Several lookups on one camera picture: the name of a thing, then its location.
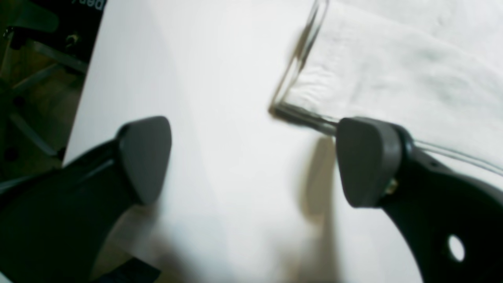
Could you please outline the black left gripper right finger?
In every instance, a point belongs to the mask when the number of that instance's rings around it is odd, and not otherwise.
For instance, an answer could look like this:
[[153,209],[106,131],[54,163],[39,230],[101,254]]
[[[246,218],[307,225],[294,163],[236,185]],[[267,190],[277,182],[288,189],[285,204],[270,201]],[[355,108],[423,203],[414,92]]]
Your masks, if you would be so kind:
[[398,124],[343,118],[336,156],[347,202],[381,208],[425,283],[502,282],[502,192],[455,173]]

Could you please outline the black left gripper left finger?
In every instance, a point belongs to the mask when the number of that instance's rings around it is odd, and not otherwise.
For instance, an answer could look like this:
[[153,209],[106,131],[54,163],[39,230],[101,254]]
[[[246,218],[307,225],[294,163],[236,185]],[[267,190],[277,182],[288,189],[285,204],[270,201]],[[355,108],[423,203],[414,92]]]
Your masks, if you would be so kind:
[[167,118],[143,118],[62,169],[2,182],[1,274],[13,283],[88,282],[120,217],[160,196],[171,140]]

